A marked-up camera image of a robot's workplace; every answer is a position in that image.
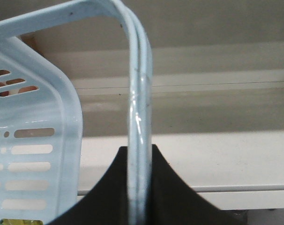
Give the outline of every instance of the light blue basket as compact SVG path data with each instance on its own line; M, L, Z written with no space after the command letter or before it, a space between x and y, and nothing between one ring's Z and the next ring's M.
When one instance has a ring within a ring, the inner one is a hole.
M47 223L72 206L82 142L82 112L71 82L14 36L98 15L117 18L129 40L129 224L145 221L152 56L139 20L119 0L74 0L0 21L0 84L5 84L0 87L0 220ZM20 93L24 87L35 88Z

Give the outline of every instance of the light blue handle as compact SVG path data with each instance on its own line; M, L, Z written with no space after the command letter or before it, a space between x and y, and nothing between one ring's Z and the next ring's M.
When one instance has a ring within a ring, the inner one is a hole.
M74 0L0 21L0 40L98 15L116 17L129 40L129 224L144 224L151 175L152 55L148 38L134 13L119 0Z

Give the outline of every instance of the oval hole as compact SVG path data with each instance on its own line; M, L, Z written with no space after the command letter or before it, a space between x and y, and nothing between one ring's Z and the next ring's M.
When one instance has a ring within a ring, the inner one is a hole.
M10 172L45 172L50 167L49 162L11 163L8 169Z
M45 191L48 186L46 180L11 180L5 184L8 191Z
M25 154L48 154L52 152L51 144L40 145L16 145L12 147L13 155L25 155Z
M50 137L54 135L53 128L37 128L37 129L23 129L17 130L14 133L16 138L25 138L25 137Z
M43 210L46 207L44 199L6 199L2 202L5 210Z

